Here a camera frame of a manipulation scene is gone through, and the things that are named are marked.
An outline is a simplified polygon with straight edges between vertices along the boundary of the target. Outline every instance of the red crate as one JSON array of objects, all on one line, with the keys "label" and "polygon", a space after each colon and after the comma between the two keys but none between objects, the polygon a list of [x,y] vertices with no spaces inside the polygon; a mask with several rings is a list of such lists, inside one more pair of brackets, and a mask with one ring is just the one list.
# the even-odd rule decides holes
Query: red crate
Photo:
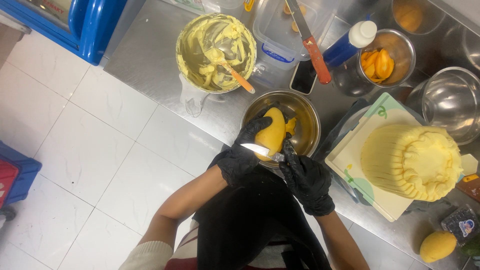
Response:
[{"label": "red crate", "polygon": [[8,191],[17,177],[18,168],[10,163],[0,160],[0,208],[7,197]]}]

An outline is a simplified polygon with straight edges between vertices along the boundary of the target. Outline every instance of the person's left hand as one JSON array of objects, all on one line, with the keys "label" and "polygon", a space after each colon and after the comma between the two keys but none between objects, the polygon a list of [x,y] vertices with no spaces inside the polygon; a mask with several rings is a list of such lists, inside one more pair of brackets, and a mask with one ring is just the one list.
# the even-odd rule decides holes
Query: person's left hand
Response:
[{"label": "person's left hand", "polygon": [[255,143],[255,135],[272,124],[271,117],[263,116],[269,109],[278,106],[279,103],[274,102],[253,117],[248,124],[240,130],[228,154],[217,162],[218,167],[222,171],[223,179],[225,179],[229,186],[237,186],[240,178],[252,172],[255,166],[257,166],[260,160],[252,150],[241,146],[241,144]]}]

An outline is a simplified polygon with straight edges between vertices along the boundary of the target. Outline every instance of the mixing bowl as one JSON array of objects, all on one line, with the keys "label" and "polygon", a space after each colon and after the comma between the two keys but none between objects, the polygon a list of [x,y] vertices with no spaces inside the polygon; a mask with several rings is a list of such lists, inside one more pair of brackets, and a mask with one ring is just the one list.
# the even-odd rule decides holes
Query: mixing bowl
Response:
[{"label": "mixing bowl", "polygon": [[[270,90],[253,100],[243,113],[241,126],[246,125],[259,111],[275,101],[280,102],[279,109],[289,119],[297,118],[295,135],[290,139],[295,151],[299,155],[311,157],[320,141],[321,129],[318,113],[308,99],[291,90]],[[260,164],[268,168],[278,169],[278,163],[272,160],[260,161]]]},{"label": "mixing bowl", "polygon": [[[392,74],[381,84],[374,83],[363,71],[360,56],[366,51],[386,49],[395,62]],[[357,73],[364,81],[368,81],[382,88],[395,87],[402,84],[410,77],[415,69],[416,54],[410,39],[393,29],[381,29],[377,31],[375,39],[361,49],[357,55]]]},{"label": "mixing bowl", "polygon": [[212,48],[223,51],[242,77],[250,77],[257,58],[252,34],[232,16],[208,13],[189,22],[177,39],[177,65],[190,84],[208,93],[226,93],[240,86],[222,65],[211,63],[205,56],[204,52]]},{"label": "mixing bowl", "polygon": [[480,134],[479,97],[480,81],[472,72],[448,67],[415,87],[405,105],[465,145]]}]

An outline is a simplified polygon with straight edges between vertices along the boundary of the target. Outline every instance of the cake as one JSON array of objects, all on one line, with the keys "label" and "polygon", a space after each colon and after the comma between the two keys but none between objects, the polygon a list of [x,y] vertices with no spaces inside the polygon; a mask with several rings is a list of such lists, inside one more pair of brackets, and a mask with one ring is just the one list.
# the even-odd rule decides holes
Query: cake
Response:
[{"label": "cake", "polygon": [[370,134],[361,151],[361,166],[373,185],[430,202],[450,192],[463,171],[460,150],[445,129],[399,124]]}]

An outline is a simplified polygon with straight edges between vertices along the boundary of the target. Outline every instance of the smartphone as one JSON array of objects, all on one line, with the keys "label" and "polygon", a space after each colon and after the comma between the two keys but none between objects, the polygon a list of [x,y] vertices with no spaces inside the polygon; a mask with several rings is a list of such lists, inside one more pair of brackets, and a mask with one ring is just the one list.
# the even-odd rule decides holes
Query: smartphone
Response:
[{"label": "smartphone", "polygon": [[317,72],[313,67],[312,61],[300,61],[295,66],[292,80],[290,81],[290,89],[298,91],[303,95],[309,95],[316,81]]}]

